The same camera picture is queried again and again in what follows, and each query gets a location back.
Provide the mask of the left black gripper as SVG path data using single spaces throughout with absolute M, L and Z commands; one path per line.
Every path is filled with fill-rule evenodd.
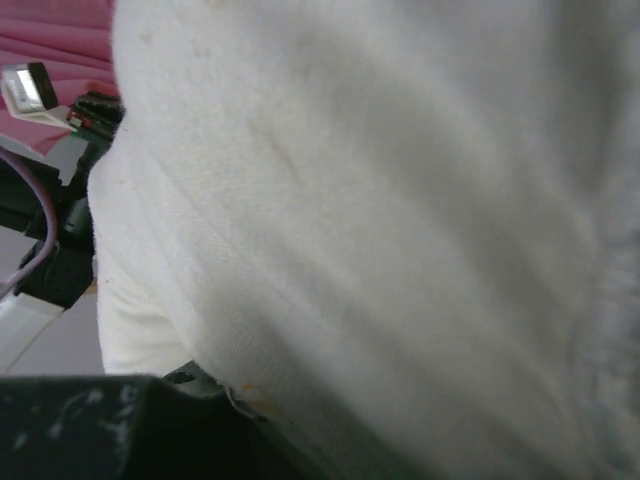
M 67 122 L 74 128 L 72 135 L 87 142 L 67 185 L 72 199 L 86 196 L 90 171 L 111 147 L 124 113 L 119 96 L 100 92 L 78 96 L 71 105 Z

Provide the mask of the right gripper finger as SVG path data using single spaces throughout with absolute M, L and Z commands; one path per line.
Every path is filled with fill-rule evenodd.
M 194 371 L 1 381 L 4 479 L 307 479 Z

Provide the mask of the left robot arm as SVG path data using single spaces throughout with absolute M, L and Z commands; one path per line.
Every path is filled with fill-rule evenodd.
M 124 116 L 116 96 L 90 91 L 62 110 L 64 125 L 87 145 L 68 183 L 57 169 L 1 151 L 1 225 L 34 240 L 1 284 L 1 371 L 10 371 L 37 337 L 85 293 L 94 278 L 89 173 Z

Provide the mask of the white pillow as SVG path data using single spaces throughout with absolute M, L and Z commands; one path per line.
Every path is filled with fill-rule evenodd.
M 332 479 L 639 475 L 635 1 L 119 1 L 110 374 Z

